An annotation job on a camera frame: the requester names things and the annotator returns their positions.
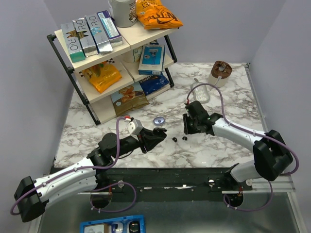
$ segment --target snack bag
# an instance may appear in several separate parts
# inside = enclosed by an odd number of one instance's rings
[[[139,82],[133,83],[110,95],[116,115],[121,116],[131,109],[149,104]]]
[[[139,83],[145,95],[149,95],[155,91],[160,90],[170,82],[162,74],[162,75],[149,75],[148,77],[140,80]]]
[[[145,29],[167,29],[183,26],[182,22],[165,6],[161,0],[136,0],[139,21]]]
[[[84,69],[82,73],[99,93],[103,93],[122,78],[120,72],[113,65],[105,64],[105,62]]]

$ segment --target shelf leg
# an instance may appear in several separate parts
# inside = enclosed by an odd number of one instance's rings
[[[90,107],[89,107],[88,104],[86,105],[86,108],[87,108],[89,114],[91,115],[93,121],[95,122],[95,124],[96,124],[96,125],[100,125],[101,122],[95,118],[95,116],[94,116],[93,112],[91,111],[91,109],[90,109]]]
[[[168,68],[165,68],[165,72],[166,72],[167,77],[169,78],[170,86],[172,88],[173,86],[175,86],[175,84],[174,84],[174,81],[173,81],[173,79],[171,77],[171,73],[170,73]]]
[[[86,106],[86,108],[87,108],[88,112],[90,113],[90,115],[91,115],[93,121],[95,122],[95,124],[96,124],[96,125],[99,125],[99,124],[100,124],[100,121],[97,120],[97,119],[95,118],[95,116],[93,115],[93,113],[92,113],[92,111],[91,111],[91,109],[90,109],[90,107],[89,107],[89,101],[88,101],[88,99],[84,97],[84,95],[83,95],[82,92],[80,91],[80,89],[79,89],[79,87],[78,87],[78,85],[77,85],[77,83],[76,83],[74,77],[72,76],[72,73],[74,72],[74,68],[72,68],[72,67],[67,67],[67,66],[66,66],[66,64],[65,64],[65,62],[64,62],[64,60],[63,60],[63,58],[62,58],[62,56],[59,54],[59,51],[58,51],[57,47],[56,47],[55,44],[54,44],[54,40],[55,40],[56,38],[57,38],[56,35],[51,35],[51,34],[50,34],[50,35],[47,36],[47,39],[48,39],[50,45],[52,46],[52,48],[53,48],[53,50],[54,50],[54,52],[55,52],[55,54],[56,54],[58,60],[59,60],[60,63],[62,64],[62,66],[63,66],[63,68],[64,68],[66,74],[68,75],[68,77],[69,77],[69,79],[70,79],[70,81],[71,81],[71,83],[72,83],[74,89],[75,89],[76,92],[78,93],[78,95],[79,95],[79,97],[80,97],[82,103]]]
[[[169,47],[169,51],[171,53],[172,59],[173,59],[174,63],[176,63],[177,62],[177,57],[176,57],[173,45],[171,43],[171,40],[169,38],[169,35],[165,35],[164,38],[165,38],[167,46]]]

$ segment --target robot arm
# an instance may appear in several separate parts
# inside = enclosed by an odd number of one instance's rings
[[[137,148],[146,153],[166,138],[166,129],[154,128],[151,131],[144,128],[139,120],[132,118],[126,121],[131,136],[120,139],[119,155],[127,154]],[[30,190],[38,188],[17,204],[22,221],[28,222],[39,217],[46,208],[66,197],[109,185],[106,169],[96,170],[94,167],[111,165],[112,157],[115,158],[116,153],[117,136],[115,133],[108,133],[98,143],[96,149],[76,164],[36,180],[32,180],[30,176],[22,179],[14,194],[15,200]]]
[[[228,171],[236,182],[240,183],[247,179],[260,177],[274,181],[293,161],[293,157],[287,149],[255,135],[255,133],[265,134],[284,143],[277,131],[271,130],[265,133],[248,129],[253,134],[245,133],[226,123],[221,114],[209,115],[198,101],[187,104],[186,110],[188,113],[183,114],[185,134],[206,133],[224,137],[253,152],[254,160],[236,164]]]

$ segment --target product box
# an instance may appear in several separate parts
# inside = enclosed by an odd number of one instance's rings
[[[162,75],[149,75],[146,78],[140,80],[139,83],[145,95],[149,95],[155,91],[160,90],[170,82],[162,74]]]
[[[85,60],[86,57],[84,56],[84,53],[82,51],[81,44],[78,39],[73,22],[61,24],[60,27],[64,35],[65,43],[71,61],[79,62]]]
[[[103,27],[111,43],[111,46],[116,47],[122,45],[123,44],[122,36],[117,27],[115,26],[114,22],[112,21],[108,11],[98,12],[97,15],[103,24]]]
[[[89,31],[86,20],[79,18],[73,21],[83,52],[86,57],[98,54],[96,44]]]
[[[102,54],[112,52],[111,44],[97,14],[85,16],[85,18],[89,29],[94,37],[98,52]]]
[[[149,102],[139,82],[133,83],[110,95],[116,115],[148,105]]]
[[[144,45],[138,67],[139,74],[160,75],[164,64],[164,45]]]
[[[146,233],[143,215],[81,222],[80,233]]]

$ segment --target blue tray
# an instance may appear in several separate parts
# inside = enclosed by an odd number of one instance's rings
[[[146,233],[143,215],[132,215],[132,216],[115,217],[115,218],[103,219],[103,220],[97,220],[97,221],[81,222],[80,233],[84,233],[85,227],[88,227],[91,225],[98,225],[98,224],[103,224],[103,223],[111,225],[112,223],[115,223],[115,222],[123,223],[123,233],[128,233],[127,225],[129,222],[132,222],[132,221],[138,221],[140,225],[140,233]]]

